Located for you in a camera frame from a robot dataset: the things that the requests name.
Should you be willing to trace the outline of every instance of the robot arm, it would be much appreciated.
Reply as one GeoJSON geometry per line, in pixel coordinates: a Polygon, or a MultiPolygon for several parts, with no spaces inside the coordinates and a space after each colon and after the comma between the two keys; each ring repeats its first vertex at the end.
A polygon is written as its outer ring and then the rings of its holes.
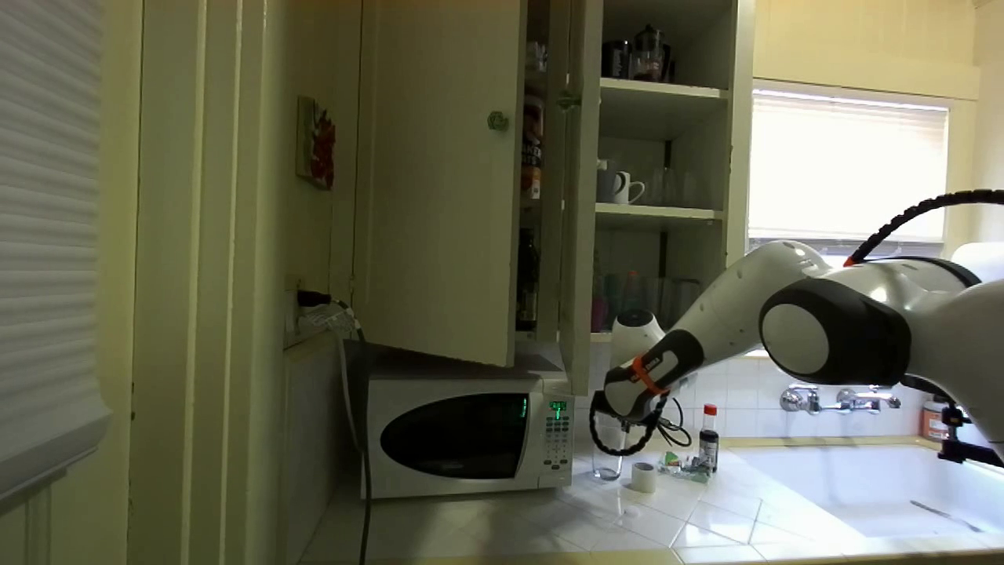
{"type": "Polygon", "coordinates": [[[1001,320],[1004,282],[980,287],[947,261],[827,266],[807,246],[761,246],[726,269],[660,342],[612,369],[592,412],[614,416],[624,431],[645,423],[697,369],[761,342],[781,372],[807,383],[942,390],[1001,456],[1001,320]]]}

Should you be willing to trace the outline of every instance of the countertop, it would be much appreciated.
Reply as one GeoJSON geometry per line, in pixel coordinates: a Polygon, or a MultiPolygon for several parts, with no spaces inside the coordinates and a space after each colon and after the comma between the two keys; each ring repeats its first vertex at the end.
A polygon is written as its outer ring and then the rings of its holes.
{"type": "MultiPolygon", "coordinates": [[[[361,503],[337,497],[300,565],[354,562],[361,503]]],[[[655,492],[600,479],[573,460],[565,489],[378,503],[371,562],[471,565],[663,565],[663,562],[1001,562],[1004,535],[863,536],[817,503],[726,449],[710,479],[660,475],[655,492]]]]}

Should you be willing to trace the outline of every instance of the window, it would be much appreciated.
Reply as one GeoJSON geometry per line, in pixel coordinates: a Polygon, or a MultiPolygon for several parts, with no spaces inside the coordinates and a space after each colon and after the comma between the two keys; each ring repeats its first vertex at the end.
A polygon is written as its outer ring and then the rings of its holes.
{"type": "MultiPolygon", "coordinates": [[[[947,108],[860,90],[752,89],[749,242],[798,238],[846,257],[947,182],[947,108]]],[[[945,214],[874,254],[937,254],[945,214]]]]}
{"type": "Polygon", "coordinates": [[[101,0],[0,11],[0,509],[94,452],[101,0]]]}

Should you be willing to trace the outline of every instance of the microwave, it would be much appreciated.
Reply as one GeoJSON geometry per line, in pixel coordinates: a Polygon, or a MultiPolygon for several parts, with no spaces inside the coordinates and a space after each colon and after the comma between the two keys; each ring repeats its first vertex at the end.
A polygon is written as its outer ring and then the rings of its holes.
{"type": "Polygon", "coordinates": [[[371,497],[463,497],[571,484],[565,372],[485,369],[379,348],[371,358],[365,445],[371,497]]]}

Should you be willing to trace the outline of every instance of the shelf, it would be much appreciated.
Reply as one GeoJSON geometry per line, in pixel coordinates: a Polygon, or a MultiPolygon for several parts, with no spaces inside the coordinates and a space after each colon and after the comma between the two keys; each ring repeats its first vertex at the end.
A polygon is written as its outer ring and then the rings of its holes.
{"type": "Polygon", "coordinates": [[[601,136],[673,138],[726,102],[721,89],[600,80],[600,127],[601,136]]]}
{"type": "Polygon", "coordinates": [[[721,214],[710,208],[643,208],[643,203],[596,203],[600,225],[699,225],[719,222],[721,214]]]}

